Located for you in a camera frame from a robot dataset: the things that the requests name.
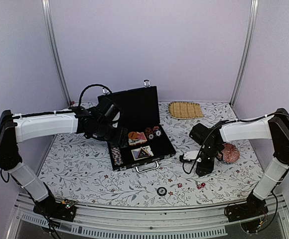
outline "silver handle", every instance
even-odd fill
[[[144,80],[144,86],[150,87],[150,81],[148,79]]]
[[[150,171],[150,170],[154,170],[154,169],[159,168],[159,163],[158,163],[158,161],[156,161],[155,163],[156,163],[156,167],[155,167],[155,168],[148,168],[148,169],[145,169],[145,170],[143,170],[143,171],[139,171],[138,167],[136,166],[136,171],[137,171],[137,173],[144,173],[144,172],[148,172],[148,171]]]
[[[107,95],[107,94],[109,94],[109,91],[107,91],[107,89],[103,88],[103,94]]]

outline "lavender wall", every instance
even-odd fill
[[[250,0],[51,1],[71,97],[92,83],[119,91],[148,78],[160,100],[228,102],[250,7]]]
[[[260,1],[251,52],[235,110],[255,117],[284,107],[289,112],[289,1]],[[254,140],[264,167],[272,158],[269,140]],[[289,207],[289,174],[280,185]]]
[[[0,1],[0,114],[63,109],[40,0]],[[37,170],[50,138],[20,144],[23,159]],[[0,239],[18,195],[14,182],[0,179]]]

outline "black briefcase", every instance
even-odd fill
[[[154,168],[158,168],[159,160],[175,155],[175,149],[160,125],[156,86],[146,86],[98,96],[98,101],[100,102],[103,97],[109,98],[121,109],[118,124],[119,126],[127,128],[128,132],[141,133],[145,132],[147,128],[157,129],[155,126],[158,126],[161,133],[158,133],[160,136],[157,136],[155,134],[156,132],[152,130],[154,135],[152,140],[149,140],[146,136],[145,143],[133,146],[128,144],[128,146],[124,148],[119,148],[116,145],[108,143],[114,171],[136,167],[137,172],[141,173],[148,171],[148,169],[141,171],[138,166],[156,162]]]

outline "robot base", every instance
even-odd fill
[[[228,206],[224,210],[224,215],[228,218],[229,222],[235,222],[248,218],[258,217],[268,213],[268,207],[266,206],[265,200],[261,205],[254,207],[253,203],[243,203]]]
[[[56,203],[55,210],[50,215],[45,214],[45,216],[73,222],[76,215],[76,210],[77,208],[75,206],[68,208],[66,204]],[[38,208],[38,206],[34,207],[33,212],[42,215],[42,210]]]
[[[195,172],[199,177],[203,177],[205,175],[212,173],[213,169],[214,169],[214,158],[211,158],[209,160],[204,160],[198,163]]]
[[[241,223],[241,228],[246,233],[254,234],[259,230],[260,223],[261,220],[258,218],[249,222]]]

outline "white floral surface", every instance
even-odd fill
[[[170,207],[246,198],[263,175],[248,140],[234,142],[241,156],[233,164],[216,160],[213,173],[204,177],[194,171],[191,175],[183,172],[179,155],[199,148],[188,136],[192,127],[198,122],[210,127],[220,120],[235,118],[228,103],[201,103],[201,108],[204,118],[179,120],[170,116],[168,103],[159,103],[161,125],[177,153],[160,161],[157,170],[143,174],[135,169],[113,172],[105,142],[85,139],[82,134],[59,134],[39,178],[58,198],[95,204]],[[205,187],[198,189],[201,183]],[[159,187],[167,189],[165,196],[157,194]]]

